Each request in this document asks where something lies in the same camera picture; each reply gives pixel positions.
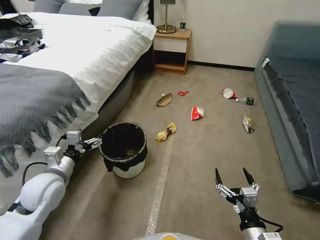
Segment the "nightstand shelf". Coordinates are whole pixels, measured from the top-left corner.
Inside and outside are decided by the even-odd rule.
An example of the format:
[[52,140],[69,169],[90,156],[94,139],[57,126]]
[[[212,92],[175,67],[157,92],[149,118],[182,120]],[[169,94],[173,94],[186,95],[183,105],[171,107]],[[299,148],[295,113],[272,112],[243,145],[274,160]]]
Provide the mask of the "nightstand shelf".
[[185,74],[187,70],[191,29],[172,34],[156,33],[154,39],[154,69]]

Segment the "red wrapper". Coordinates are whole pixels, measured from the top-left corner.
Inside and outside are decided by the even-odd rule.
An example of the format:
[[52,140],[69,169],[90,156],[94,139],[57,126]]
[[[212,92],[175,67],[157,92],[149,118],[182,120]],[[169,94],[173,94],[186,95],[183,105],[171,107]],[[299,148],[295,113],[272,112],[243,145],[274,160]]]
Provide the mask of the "red wrapper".
[[185,96],[189,91],[186,92],[178,92],[178,95]]
[[222,94],[225,98],[238,98],[237,95],[231,90],[231,88],[223,89]]
[[199,107],[193,107],[191,112],[191,120],[203,118],[203,109]]

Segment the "yellow snack wrapper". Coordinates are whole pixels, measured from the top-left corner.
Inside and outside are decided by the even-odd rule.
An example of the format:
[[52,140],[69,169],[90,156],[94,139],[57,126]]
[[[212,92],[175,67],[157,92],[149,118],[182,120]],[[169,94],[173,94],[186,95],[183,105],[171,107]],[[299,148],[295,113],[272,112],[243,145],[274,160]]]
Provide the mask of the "yellow snack wrapper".
[[252,127],[252,118],[251,118],[251,117],[248,117],[248,116],[246,115],[246,112],[247,112],[247,111],[245,111],[244,114],[243,114],[242,123],[243,123],[244,128],[246,129],[246,131],[247,131],[248,133],[251,133],[251,132],[254,131],[254,129],[253,129],[253,127]]
[[175,133],[176,131],[176,125],[174,125],[174,123],[170,123],[166,130],[158,133],[158,135],[156,136],[156,140],[158,142],[166,140],[170,134]]

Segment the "carpet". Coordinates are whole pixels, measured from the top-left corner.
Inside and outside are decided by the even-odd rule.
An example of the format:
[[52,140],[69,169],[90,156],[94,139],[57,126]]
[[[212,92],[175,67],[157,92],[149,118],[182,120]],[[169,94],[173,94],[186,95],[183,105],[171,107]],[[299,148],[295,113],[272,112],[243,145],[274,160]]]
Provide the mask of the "carpet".
[[[222,96],[232,88],[254,97],[255,106]],[[186,96],[179,91],[189,91]],[[165,107],[155,102],[173,93]],[[204,118],[191,121],[192,107]],[[242,115],[253,119],[247,133]],[[41,239],[119,239],[144,236],[163,166],[168,165],[155,232],[180,232],[200,239],[242,239],[240,219],[215,190],[215,168],[224,185],[246,187],[242,167],[261,184],[260,215],[284,226],[283,239],[317,239],[320,207],[290,195],[252,72],[189,66],[185,76],[154,72],[137,78],[130,101],[114,122],[139,123],[147,133],[148,155],[140,175],[121,179],[108,173],[98,151],[76,167],[60,206],[43,226]],[[157,142],[175,123],[177,132]],[[276,228],[267,225],[269,231]]]

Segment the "table lamp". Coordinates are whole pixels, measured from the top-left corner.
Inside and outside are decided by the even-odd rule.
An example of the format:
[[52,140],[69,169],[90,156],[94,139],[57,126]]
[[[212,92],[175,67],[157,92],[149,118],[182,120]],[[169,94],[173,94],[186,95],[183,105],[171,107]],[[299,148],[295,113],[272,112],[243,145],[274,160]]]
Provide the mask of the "table lamp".
[[166,21],[164,25],[160,25],[157,27],[158,33],[174,33],[177,31],[177,28],[175,26],[172,26],[168,24],[168,0],[166,0]]

